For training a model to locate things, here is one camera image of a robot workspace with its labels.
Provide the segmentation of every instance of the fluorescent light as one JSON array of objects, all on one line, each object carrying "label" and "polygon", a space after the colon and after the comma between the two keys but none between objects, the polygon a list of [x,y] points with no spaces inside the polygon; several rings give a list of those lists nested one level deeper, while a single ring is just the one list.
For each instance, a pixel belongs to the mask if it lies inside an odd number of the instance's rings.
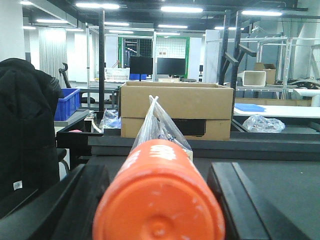
[{"label": "fluorescent light", "polygon": [[[225,28],[223,26],[215,26],[214,30],[224,30]],[[231,26],[228,28],[229,30],[236,30],[236,27]]]},{"label": "fluorescent light", "polygon": [[133,31],[123,31],[123,30],[109,30],[113,34],[133,34]]},{"label": "fluorescent light", "polygon": [[229,30],[237,30],[237,28],[235,26],[231,26],[229,27]]},{"label": "fluorescent light", "polygon": [[21,1],[20,4],[22,4],[22,5],[33,5],[33,3],[30,2],[30,1]]},{"label": "fluorescent light", "polygon": [[35,29],[37,29],[35,26],[23,26],[22,28],[26,29],[26,30],[35,30]]},{"label": "fluorescent light", "polygon": [[243,15],[253,15],[253,16],[273,16],[279,17],[282,15],[282,12],[279,11],[243,11]]},{"label": "fluorescent light", "polygon": [[77,7],[79,7],[79,8],[88,8],[88,9],[99,9],[99,8],[101,8],[101,4],[99,4],[99,3],[82,3],[82,2],[79,2],[79,3],[76,3],[75,5]]},{"label": "fluorescent light", "polygon": [[169,28],[169,29],[187,29],[188,26],[185,25],[165,25],[165,24],[159,24],[159,28]]},{"label": "fluorescent light", "polygon": [[87,8],[87,9],[119,9],[120,6],[118,4],[99,4],[99,3],[85,3],[85,2],[78,2],[75,4],[79,8]]},{"label": "fluorescent light", "polygon": [[202,13],[202,8],[197,7],[180,7],[180,6],[163,6],[161,11],[169,13]]},{"label": "fluorescent light", "polygon": [[58,20],[58,19],[37,19],[38,23],[46,23],[46,24],[67,24],[66,20]]},{"label": "fluorescent light", "polygon": [[164,36],[178,36],[180,33],[178,32],[157,32],[157,35],[164,35]]},{"label": "fluorescent light", "polygon": [[112,10],[115,10],[115,9],[119,9],[120,6],[118,4],[109,4],[109,3],[106,3],[106,4],[102,4],[101,5],[102,8],[104,9],[112,9]]},{"label": "fluorescent light", "polygon": [[84,31],[83,29],[80,29],[80,28],[66,28],[65,30],[68,32],[83,32]]},{"label": "fluorescent light", "polygon": [[105,21],[104,25],[112,25],[112,26],[129,26],[127,22],[113,22],[113,21]]}]

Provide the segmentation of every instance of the orange bottle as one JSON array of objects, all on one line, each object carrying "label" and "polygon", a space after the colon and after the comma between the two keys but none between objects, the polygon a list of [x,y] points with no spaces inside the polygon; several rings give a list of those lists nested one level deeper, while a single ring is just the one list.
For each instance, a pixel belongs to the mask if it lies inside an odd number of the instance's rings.
[{"label": "orange bottle", "polygon": [[104,193],[93,240],[223,240],[220,206],[184,150],[150,140],[130,153]]}]

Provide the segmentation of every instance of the plastic bag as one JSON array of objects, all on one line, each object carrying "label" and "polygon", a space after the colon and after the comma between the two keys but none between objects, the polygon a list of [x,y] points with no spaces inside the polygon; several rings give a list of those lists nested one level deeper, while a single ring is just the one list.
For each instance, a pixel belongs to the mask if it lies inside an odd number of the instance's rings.
[{"label": "plastic bag", "polygon": [[121,117],[118,118],[118,111],[105,109],[99,128],[121,129]]},{"label": "plastic bag", "polygon": [[282,121],[275,118],[265,118],[259,114],[249,117],[242,126],[253,133],[281,133],[286,128]]},{"label": "plastic bag", "polygon": [[192,160],[192,149],[184,135],[172,121],[170,116],[158,103],[158,96],[149,95],[150,108],[145,116],[144,123],[135,138],[132,149],[152,139],[164,139],[178,144]]}]

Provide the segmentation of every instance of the black monitor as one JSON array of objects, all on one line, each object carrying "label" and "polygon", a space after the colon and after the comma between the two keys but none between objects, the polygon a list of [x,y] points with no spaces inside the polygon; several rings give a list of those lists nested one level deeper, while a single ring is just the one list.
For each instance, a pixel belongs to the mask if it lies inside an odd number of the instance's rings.
[{"label": "black monitor", "polygon": [[163,75],[178,75],[186,74],[186,60],[184,58],[158,58],[156,73]]},{"label": "black monitor", "polygon": [[131,56],[130,74],[153,74],[154,59],[152,57]]}]

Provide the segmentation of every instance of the blue box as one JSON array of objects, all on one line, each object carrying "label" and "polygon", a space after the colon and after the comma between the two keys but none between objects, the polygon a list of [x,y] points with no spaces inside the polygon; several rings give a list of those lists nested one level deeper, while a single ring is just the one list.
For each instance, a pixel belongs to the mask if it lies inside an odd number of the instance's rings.
[{"label": "blue box", "polygon": [[[140,79],[140,74],[134,74],[131,73],[129,75],[130,80],[139,80]],[[141,74],[141,80],[146,80],[147,79],[147,74]]]},{"label": "blue box", "polygon": [[80,88],[62,88],[64,98],[58,99],[55,121],[65,121],[80,107]]}]

